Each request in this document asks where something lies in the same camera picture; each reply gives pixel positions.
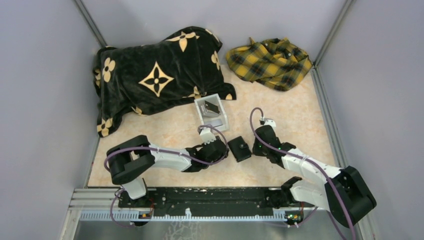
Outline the black floral velvet blanket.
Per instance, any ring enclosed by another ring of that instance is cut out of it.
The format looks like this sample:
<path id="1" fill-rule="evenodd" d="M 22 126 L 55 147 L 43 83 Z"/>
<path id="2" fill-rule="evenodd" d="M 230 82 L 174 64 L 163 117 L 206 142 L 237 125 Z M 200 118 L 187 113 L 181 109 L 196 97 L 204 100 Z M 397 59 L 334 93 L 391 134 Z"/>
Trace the black floral velvet blanket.
<path id="1" fill-rule="evenodd" d="M 212 31 L 188 26 L 158 43 L 99 49 L 92 68 L 98 135 L 116 132 L 130 112 L 150 116 L 214 94 L 235 100 L 222 73 L 222 45 Z"/>

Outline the yellow plaid cloth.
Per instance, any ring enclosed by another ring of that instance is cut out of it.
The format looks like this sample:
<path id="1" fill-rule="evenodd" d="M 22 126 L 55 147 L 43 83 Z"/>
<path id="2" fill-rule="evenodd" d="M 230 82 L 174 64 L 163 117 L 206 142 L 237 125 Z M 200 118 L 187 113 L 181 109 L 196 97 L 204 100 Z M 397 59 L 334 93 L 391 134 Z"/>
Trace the yellow plaid cloth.
<path id="1" fill-rule="evenodd" d="M 309 54 L 287 38 L 249 40 L 225 56 L 229 69 L 243 81 L 286 92 L 300 84 L 313 67 Z"/>

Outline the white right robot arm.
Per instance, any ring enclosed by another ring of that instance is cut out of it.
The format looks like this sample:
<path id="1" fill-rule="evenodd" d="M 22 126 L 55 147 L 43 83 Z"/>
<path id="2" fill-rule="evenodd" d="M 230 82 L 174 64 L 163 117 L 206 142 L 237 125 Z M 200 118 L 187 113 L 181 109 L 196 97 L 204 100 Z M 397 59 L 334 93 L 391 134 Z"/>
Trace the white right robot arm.
<path id="1" fill-rule="evenodd" d="M 287 206 L 306 202 L 326 210 L 342 226 L 354 226 L 377 206 L 359 171 L 320 162 L 289 142 L 280 142 L 274 128 L 263 125 L 254 131 L 253 153 L 297 173 L 281 186 Z"/>

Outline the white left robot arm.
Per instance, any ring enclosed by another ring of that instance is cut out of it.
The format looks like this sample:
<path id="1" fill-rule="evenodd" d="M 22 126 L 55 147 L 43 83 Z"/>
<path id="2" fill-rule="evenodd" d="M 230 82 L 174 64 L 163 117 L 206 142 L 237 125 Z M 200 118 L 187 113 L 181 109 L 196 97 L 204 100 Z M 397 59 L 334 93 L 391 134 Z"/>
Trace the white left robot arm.
<path id="1" fill-rule="evenodd" d="M 182 149 L 160 147 L 139 135 L 106 152 L 104 166 L 111 182 L 122 186 L 138 207 L 149 203 L 150 193 L 141 175 L 150 168 L 165 168 L 182 173 L 197 173 L 228 156 L 228 145 L 219 137 L 209 143 Z"/>

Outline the white plastic card tray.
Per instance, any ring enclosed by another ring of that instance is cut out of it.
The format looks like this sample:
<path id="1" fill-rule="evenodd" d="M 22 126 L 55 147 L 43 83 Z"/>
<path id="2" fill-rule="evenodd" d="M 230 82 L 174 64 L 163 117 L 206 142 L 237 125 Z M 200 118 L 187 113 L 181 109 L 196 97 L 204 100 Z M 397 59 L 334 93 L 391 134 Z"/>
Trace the white plastic card tray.
<path id="1" fill-rule="evenodd" d="M 211 125 L 221 132 L 230 129 L 227 113 L 217 93 L 195 99 L 194 104 L 202 125 Z"/>

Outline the aluminium frame rail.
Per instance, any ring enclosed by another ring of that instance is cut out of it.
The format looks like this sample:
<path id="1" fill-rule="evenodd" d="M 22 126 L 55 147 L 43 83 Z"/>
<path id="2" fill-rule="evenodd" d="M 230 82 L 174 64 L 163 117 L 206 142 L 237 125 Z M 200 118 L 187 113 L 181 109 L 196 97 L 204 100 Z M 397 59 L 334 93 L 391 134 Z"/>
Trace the aluminium frame rail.
<path id="1" fill-rule="evenodd" d="M 277 187 L 117 187 L 73 191 L 62 240 L 336 240 L 327 214 L 289 206 Z"/>

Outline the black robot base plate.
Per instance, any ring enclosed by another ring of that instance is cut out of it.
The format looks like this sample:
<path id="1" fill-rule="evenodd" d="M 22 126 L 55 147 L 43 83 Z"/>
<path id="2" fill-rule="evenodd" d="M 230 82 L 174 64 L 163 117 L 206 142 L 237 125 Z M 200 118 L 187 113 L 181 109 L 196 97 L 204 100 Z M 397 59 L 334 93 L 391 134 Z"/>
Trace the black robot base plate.
<path id="1" fill-rule="evenodd" d="M 156 187 L 147 195 L 118 198 L 120 208 L 146 208 L 154 217 L 271 217 L 275 211 L 304 214 L 309 203 L 287 203 L 280 187 Z"/>

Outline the dark card in tray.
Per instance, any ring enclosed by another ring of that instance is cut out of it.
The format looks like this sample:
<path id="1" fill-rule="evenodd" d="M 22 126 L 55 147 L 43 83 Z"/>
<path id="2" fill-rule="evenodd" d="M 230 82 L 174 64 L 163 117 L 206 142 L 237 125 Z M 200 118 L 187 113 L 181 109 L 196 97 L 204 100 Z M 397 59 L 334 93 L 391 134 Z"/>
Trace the dark card in tray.
<path id="1" fill-rule="evenodd" d="M 206 117 L 214 118 L 220 115 L 219 107 L 211 102 L 204 102 L 203 115 Z"/>

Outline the black leather card holder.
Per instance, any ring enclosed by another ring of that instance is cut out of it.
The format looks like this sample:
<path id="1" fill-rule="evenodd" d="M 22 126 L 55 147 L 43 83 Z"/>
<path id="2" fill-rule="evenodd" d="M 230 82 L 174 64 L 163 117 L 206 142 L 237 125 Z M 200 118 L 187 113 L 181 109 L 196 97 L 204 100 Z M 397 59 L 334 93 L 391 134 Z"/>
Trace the black leather card holder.
<path id="1" fill-rule="evenodd" d="M 228 146 L 237 163 L 252 157 L 252 151 L 242 136 L 230 140 Z"/>

